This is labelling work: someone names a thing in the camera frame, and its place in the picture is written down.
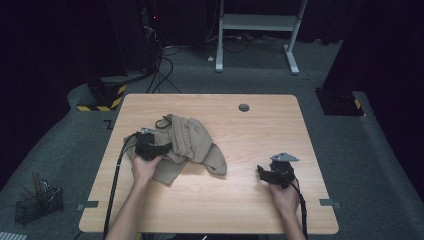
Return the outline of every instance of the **metal bracket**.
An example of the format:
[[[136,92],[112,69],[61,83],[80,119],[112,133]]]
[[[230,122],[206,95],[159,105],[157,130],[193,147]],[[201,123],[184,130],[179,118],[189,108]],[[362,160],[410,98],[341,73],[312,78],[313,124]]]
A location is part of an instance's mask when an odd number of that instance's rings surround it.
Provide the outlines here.
[[[147,134],[156,131],[154,128],[141,128],[141,134]]]
[[[277,162],[297,162],[300,160],[299,158],[285,152],[271,156],[270,158],[271,160],[277,161]]]
[[[82,211],[84,208],[97,208],[97,206],[99,206],[99,201],[87,201],[85,204],[78,204],[76,210]]]
[[[339,202],[334,202],[333,199],[320,199],[321,206],[332,206],[334,209],[342,208]]]

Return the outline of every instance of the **forearm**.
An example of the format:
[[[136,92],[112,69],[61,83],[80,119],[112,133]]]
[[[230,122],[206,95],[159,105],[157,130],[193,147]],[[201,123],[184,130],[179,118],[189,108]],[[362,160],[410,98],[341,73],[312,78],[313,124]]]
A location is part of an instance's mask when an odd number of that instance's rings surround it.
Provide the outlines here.
[[[286,232],[286,238],[288,240],[304,240],[302,227],[297,220],[296,214],[284,214],[280,212],[283,220],[283,228]]]
[[[134,185],[116,216],[106,239],[134,240],[142,208],[146,184]]]

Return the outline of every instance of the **gray carpet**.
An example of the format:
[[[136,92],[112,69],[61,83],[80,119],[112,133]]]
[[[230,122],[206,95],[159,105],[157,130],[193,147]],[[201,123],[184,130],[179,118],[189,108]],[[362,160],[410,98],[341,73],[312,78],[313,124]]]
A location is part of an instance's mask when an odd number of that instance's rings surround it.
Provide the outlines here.
[[[267,44],[268,40],[257,42]],[[424,239],[424,206],[398,164],[364,93],[356,92],[366,116],[325,116],[314,88],[321,87],[340,44],[323,46],[296,43],[294,54],[302,72],[292,76],[279,40],[273,46],[250,46],[241,53],[224,52],[224,71],[216,73],[215,50],[166,49],[173,62],[169,80],[182,93],[292,94],[299,101],[307,129],[340,230],[335,235],[310,239]],[[237,51],[240,44],[226,44]],[[162,61],[160,71],[171,69]],[[146,92],[150,78],[129,84],[125,94]],[[86,86],[69,93],[71,111],[58,122],[22,162],[0,193],[0,232],[27,235],[27,239],[74,239],[119,109],[79,112],[76,104]],[[165,81],[157,92],[178,93]],[[15,224],[15,204],[25,190],[33,189],[31,172],[63,189],[64,211],[55,212],[23,227]],[[283,239],[273,235],[271,239]],[[102,239],[101,233],[83,233],[79,239]]]

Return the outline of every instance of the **stand leg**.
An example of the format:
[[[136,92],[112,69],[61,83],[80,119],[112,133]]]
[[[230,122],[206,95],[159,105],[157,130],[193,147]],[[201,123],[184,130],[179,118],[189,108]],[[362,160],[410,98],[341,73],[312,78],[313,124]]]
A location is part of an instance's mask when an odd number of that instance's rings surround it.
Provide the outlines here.
[[[224,68],[224,64],[223,64],[224,51],[222,47],[222,38],[224,34],[223,28],[224,28],[224,0],[221,0],[221,8],[219,12],[218,48],[216,49],[216,66],[215,66],[216,72],[222,72]]]
[[[305,12],[306,4],[308,0],[303,0],[300,6],[299,12],[297,14],[296,22],[293,26],[293,31],[290,36],[289,45],[284,45],[284,53],[286,54],[287,61],[290,65],[290,70],[293,75],[299,75],[299,68],[297,67],[296,60],[293,56],[293,46],[296,42],[297,33],[299,32],[300,24],[302,23],[303,13]]]

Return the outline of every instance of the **crumpled towel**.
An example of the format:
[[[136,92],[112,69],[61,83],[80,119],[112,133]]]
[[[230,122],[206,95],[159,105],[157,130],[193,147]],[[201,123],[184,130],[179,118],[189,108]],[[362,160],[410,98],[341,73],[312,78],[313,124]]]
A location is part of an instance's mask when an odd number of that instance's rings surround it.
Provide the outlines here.
[[[157,181],[171,184],[188,161],[205,165],[215,175],[227,173],[227,163],[219,147],[213,143],[203,124],[194,118],[168,114],[156,122],[155,145],[172,142],[172,149],[159,162],[153,176]],[[128,146],[135,145],[137,138],[129,140]],[[129,158],[135,155],[135,147],[127,149]]]

